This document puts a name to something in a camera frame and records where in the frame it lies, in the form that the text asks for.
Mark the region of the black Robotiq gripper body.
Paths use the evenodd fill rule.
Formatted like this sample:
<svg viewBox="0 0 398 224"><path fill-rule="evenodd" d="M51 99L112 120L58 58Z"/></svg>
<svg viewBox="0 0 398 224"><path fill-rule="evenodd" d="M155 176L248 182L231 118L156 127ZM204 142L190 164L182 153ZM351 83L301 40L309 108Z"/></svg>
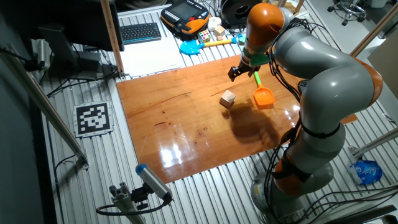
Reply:
<svg viewBox="0 0 398 224"><path fill-rule="evenodd" d="M237 66L239 68L239 76L243 73L248 73L252 69L254 69L254 72L257 71L257 67L252 67L250 63L251 59L241 57L239 65Z"/></svg>

